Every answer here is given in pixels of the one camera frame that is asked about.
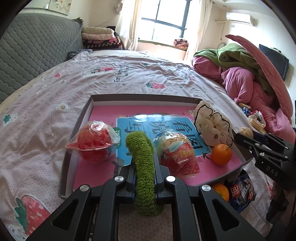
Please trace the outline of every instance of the orange fruit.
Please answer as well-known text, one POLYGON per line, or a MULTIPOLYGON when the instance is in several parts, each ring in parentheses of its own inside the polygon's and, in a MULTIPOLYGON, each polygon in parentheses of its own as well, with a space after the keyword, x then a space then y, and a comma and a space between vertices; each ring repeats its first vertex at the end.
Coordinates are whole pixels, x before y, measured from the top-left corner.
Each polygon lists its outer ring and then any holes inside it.
POLYGON ((221 183, 216 183, 212 188, 226 201, 229 201, 229 191, 226 186, 221 183))
POLYGON ((231 148, 225 144, 218 144, 212 149, 211 159, 217 165, 226 165, 232 156, 231 148))

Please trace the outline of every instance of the chip bag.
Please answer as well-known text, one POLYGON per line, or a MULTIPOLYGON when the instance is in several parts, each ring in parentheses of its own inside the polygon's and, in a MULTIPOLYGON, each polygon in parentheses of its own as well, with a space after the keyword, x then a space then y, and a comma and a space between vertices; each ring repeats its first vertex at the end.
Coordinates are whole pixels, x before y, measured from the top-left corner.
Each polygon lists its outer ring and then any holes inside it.
POLYGON ((195 177, 200 168, 189 139, 182 133, 165 129, 154 139, 159 163, 178 178, 195 177))
POLYGON ((255 200, 256 192, 245 170, 241 171, 234 182, 225 180, 224 184, 229 191, 229 203, 238 213, 255 200))
POLYGON ((93 163, 101 163, 115 153, 120 137, 102 121, 87 122, 68 142, 67 149, 76 150, 80 156, 93 163))

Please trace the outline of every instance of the curtain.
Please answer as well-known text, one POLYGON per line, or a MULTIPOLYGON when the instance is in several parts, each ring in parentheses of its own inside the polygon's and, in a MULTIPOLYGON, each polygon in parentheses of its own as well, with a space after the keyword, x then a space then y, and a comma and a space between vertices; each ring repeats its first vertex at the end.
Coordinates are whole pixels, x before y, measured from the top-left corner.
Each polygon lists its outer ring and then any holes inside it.
POLYGON ((194 24, 193 28, 188 29, 194 35, 188 39, 189 45, 184 60, 191 62, 193 55, 198 51, 198 47, 205 33, 210 20, 213 2, 211 0, 200 0, 196 16, 199 16, 198 24, 194 24))
POLYGON ((115 31, 126 50, 136 50, 142 0, 124 0, 115 31))

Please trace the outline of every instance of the stack of folded blankets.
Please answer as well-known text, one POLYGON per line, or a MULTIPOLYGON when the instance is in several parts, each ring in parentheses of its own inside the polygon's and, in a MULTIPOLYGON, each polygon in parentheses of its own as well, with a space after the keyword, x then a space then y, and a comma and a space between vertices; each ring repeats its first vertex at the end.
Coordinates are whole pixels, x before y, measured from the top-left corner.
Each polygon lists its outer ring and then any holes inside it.
POLYGON ((174 45, 180 49, 188 49, 188 41, 185 39, 175 39, 174 45))
POLYGON ((119 36, 110 28, 83 27, 82 41, 85 49, 122 50, 119 36))

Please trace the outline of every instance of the green knitted item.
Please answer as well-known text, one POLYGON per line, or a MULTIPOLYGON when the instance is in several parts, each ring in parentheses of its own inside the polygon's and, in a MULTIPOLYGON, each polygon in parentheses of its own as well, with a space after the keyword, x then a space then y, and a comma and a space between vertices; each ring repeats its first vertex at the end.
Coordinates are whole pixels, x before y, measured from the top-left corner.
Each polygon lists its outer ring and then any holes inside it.
POLYGON ((155 202, 153 146, 142 131, 135 131, 126 137, 126 146, 133 155, 136 167, 135 207, 140 215, 155 216, 163 207, 155 202))

